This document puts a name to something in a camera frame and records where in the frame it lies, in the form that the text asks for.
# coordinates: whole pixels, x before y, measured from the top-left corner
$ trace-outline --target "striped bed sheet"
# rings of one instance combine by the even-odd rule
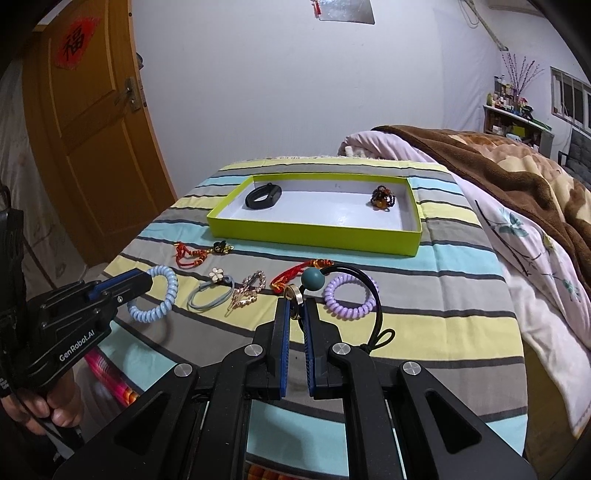
[[[236,185],[252,174],[291,172],[408,178],[423,223],[416,257],[275,243],[279,238],[272,239],[275,242],[227,239],[235,247],[231,254],[210,255],[192,270],[177,268],[173,244],[211,246],[216,239],[207,227],[206,215]],[[512,301],[476,215],[450,173],[437,164],[277,158],[221,169],[163,212],[106,268],[105,275],[110,277],[130,268],[169,265],[177,272],[179,291],[173,311],[150,325],[134,323],[124,307],[119,309],[112,322],[113,333],[100,344],[100,353],[137,394],[182,359],[200,366],[219,362],[228,352],[250,343],[255,328],[274,317],[277,296],[266,288],[257,302],[226,317],[225,304],[204,313],[187,310],[189,292],[208,279],[213,267],[223,268],[235,280],[255,270],[263,270],[270,279],[310,258],[330,258],[371,275],[380,287],[384,328],[396,330],[395,340],[372,354],[385,362],[420,361],[522,453],[527,389]],[[202,292],[199,303],[219,296],[218,288]],[[157,277],[152,290],[138,299],[138,306],[152,308],[163,299],[165,290],[165,279]],[[373,327],[371,317],[341,321],[323,305],[319,313],[321,319],[336,323],[343,341],[351,344],[366,342]],[[346,478],[342,403],[313,401],[308,396],[303,336],[296,327],[291,329],[289,365],[287,398],[272,404],[253,402],[247,478]]]

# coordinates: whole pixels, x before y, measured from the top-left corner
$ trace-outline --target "wooden door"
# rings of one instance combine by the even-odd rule
[[[112,260],[176,199],[141,90],[131,0],[74,0],[23,64],[31,146],[87,264]]]

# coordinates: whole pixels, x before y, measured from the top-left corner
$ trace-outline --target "human hand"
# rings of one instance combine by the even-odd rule
[[[74,382],[72,370],[57,381],[46,399],[25,389],[20,389],[18,396],[34,415],[40,419],[46,419],[51,415],[51,421],[58,427],[75,427],[82,420],[84,404],[80,388]],[[37,435],[45,435],[43,427],[31,417],[14,395],[3,398],[2,406],[10,418],[22,423]]]

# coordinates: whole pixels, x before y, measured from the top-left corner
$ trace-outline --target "black fitness band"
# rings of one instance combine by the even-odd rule
[[[267,185],[257,187],[248,195],[246,195],[245,203],[246,206],[252,210],[263,210],[265,208],[271,208],[273,205],[275,205],[280,197],[281,187],[269,182]]]

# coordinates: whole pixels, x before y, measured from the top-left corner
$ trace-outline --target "purple coiled hair tie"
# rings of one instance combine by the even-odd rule
[[[378,284],[375,282],[375,280],[371,277],[369,279],[372,281],[372,283],[375,285],[376,290],[379,292]],[[337,275],[333,280],[331,280],[330,283],[324,289],[324,300],[326,302],[326,306],[338,318],[354,320],[365,317],[369,312],[371,312],[375,308],[374,296],[367,289],[367,287],[365,287],[365,291],[367,292],[367,298],[363,305],[354,309],[343,307],[335,300],[335,290],[345,283],[355,283],[357,285],[365,287],[363,282],[355,278],[353,275],[341,273],[340,275]]]

